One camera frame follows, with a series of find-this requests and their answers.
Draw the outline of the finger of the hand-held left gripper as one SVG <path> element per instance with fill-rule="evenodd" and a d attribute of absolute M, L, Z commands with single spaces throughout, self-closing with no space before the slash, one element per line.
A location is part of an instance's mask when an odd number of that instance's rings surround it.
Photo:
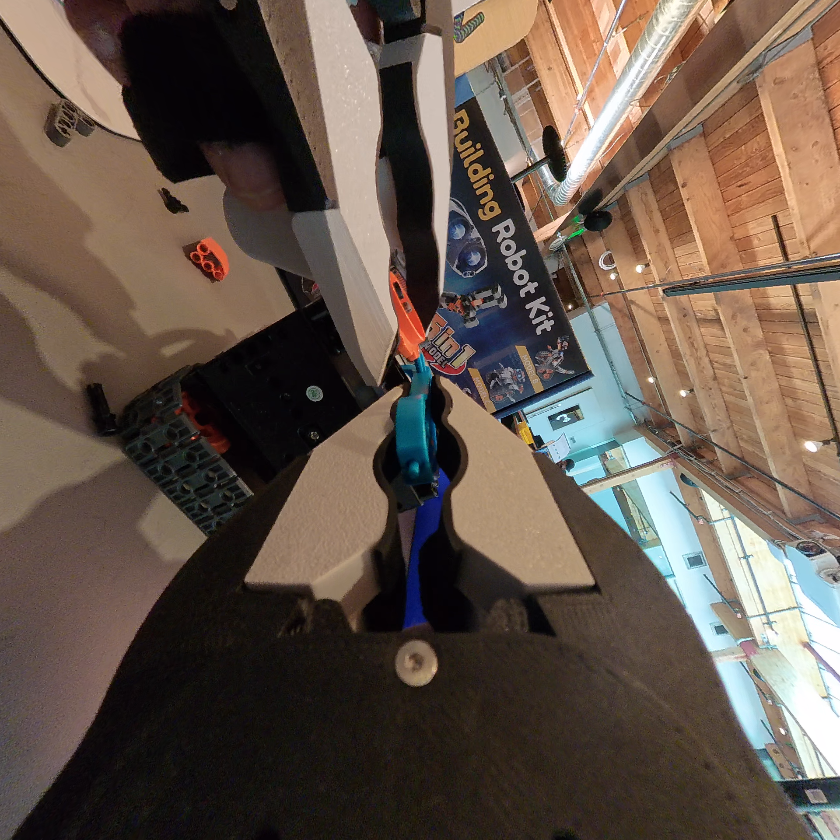
<path fill-rule="evenodd" d="M 395 347 L 377 170 L 377 68 L 346 2 L 238 2 L 224 40 L 267 120 L 286 208 L 224 213 L 248 256 L 314 280 L 355 369 L 382 383 Z"/>
<path fill-rule="evenodd" d="M 450 2 L 373 1 L 383 24 L 377 60 L 383 128 L 377 192 L 407 296 L 431 322 L 445 278 L 455 109 Z"/>

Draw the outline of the teal plastic wrench tool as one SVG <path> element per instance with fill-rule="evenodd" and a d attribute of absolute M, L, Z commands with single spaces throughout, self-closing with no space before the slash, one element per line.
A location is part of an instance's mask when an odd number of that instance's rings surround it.
<path fill-rule="evenodd" d="M 394 439 L 386 457 L 398 512 L 412 511 L 441 496 L 448 476 L 438 462 L 438 426 L 433 415 L 433 371 L 420 353 L 402 365 L 409 382 L 395 403 Z"/>

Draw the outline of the small orange connector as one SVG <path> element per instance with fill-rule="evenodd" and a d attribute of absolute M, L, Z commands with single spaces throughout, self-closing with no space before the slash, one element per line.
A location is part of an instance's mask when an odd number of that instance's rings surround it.
<path fill-rule="evenodd" d="M 207 279 L 224 280 L 229 272 L 229 259 L 222 246 L 213 238 L 205 237 L 184 245 L 183 253 Z"/>

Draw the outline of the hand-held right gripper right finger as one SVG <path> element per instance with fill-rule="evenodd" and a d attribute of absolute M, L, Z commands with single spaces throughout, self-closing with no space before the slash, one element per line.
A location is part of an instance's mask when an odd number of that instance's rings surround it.
<path fill-rule="evenodd" d="M 549 624 L 540 599 L 594 578 L 531 449 L 456 385 L 434 384 L 449 479 L 434 534 L 434 624 Z"/>

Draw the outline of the robot kit box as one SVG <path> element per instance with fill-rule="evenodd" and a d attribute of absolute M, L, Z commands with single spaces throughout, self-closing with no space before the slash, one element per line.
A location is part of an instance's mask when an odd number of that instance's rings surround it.
<path fill-rule="evenodd" d="M 456 106 L 444 290 L 430 367 L 497 417 L 592 373 L 477 98 Z"/>

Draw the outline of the person's left hand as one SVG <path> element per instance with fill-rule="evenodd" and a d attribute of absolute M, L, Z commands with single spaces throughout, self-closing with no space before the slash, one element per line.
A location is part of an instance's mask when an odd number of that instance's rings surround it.
<path fill-rule="evenodd" d="M 213 173 L 244 207 L 267 213 L 287 210 L 277 161 L 261 143 L 200 143 L 199 149 Z"/>

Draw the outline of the grey toy robot vehicle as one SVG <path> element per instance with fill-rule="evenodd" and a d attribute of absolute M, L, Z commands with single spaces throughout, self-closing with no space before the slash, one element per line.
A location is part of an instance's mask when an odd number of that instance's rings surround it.
<path fill-rule="evenodd" d="M 123 410 L 126 456 L 209 537 L 297 457 L 338 432 L 401 376 L 366 385 L 319 287 L 280 270 L 293 312 Z"/>

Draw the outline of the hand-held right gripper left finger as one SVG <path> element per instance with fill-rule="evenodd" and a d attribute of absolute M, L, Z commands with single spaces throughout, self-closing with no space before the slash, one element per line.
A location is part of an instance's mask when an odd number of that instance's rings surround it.
<path fill-rule="evenodd" d="M 339 603 L 352 619 L 404 595 L 394 493 L 382 475 L 396 387 L 315 448 L 246 575 L 252 590 Z"/>

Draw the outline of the silver ventilation duct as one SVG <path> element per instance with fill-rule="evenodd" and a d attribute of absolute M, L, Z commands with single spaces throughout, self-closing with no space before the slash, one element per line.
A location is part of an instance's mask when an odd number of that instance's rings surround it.
<path fill-rule="evenodd" d="M 570 163 L 567 175 L 547 189 L 555 205 L 570 202 L 593 164 L 620 130 L 633 103 L 645 94 L 684 36 L 701 5 L 701 1 L 661 1 L 657 4 L 601 113 Z"/>

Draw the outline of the white book stand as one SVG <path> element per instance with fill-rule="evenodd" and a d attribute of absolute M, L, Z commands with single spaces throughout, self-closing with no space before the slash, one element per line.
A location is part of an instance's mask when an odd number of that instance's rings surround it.
<path fill-rule="evenodd" d="M 137 140 L 120 84 L 70 26 L 63 2 L 2 1 L 1 18 L 24 52 L 65 98 L 113 133 Z"/>

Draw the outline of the dark grey angled beam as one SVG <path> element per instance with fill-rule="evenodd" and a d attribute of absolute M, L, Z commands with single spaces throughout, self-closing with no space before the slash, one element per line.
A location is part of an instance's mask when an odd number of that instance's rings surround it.
<path fill-rule="evenodd" d="M 49 107 L 44 132 L 54 145 L 64 148 L 78 134 L 89 137 L 96 123 L 70 100 L 60 99 Z"/>

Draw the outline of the black pendant lamp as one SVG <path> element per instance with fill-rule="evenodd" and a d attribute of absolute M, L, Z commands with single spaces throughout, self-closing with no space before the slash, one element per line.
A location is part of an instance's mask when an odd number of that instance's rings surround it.
<path fill-rule="evenodd" d="M 542 171 L 547 171 L 556 182 L 562 182 L 566 178 L 568 161 L 561 138 L 551 124 L 546 125 L 542 130 L 542 147 L 545 152 L 542 159 L 513 175 L 511 182 L 516 183 L 522 181 L 530 174 L 540 173 Z"/>
<path fill-rule="evenodd" d="M 613 221 L 613 216 L 605 209 L 598 209 L 602 200 L 601 191 L 593 191 L 583 196 L 572 215 L 571 226 L 562 228 L 549 243 L 549 252 L 555 253 L 573 238 L 582 236 L 584 232 L 601 233 Z"/>

